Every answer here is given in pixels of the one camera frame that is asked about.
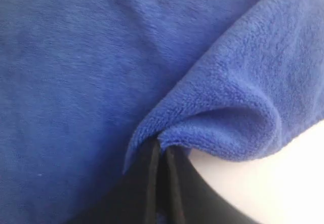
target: blue towel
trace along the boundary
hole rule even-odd
[[[324,0],[0,0],[0,223],[66,221],[150,135],[255,159],[323,106]]]

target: blue fabric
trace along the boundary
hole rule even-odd
[[[280,150],[324,116],[323,60],[324,0],[0,0],[0,223],[67,220],[157,133]]]

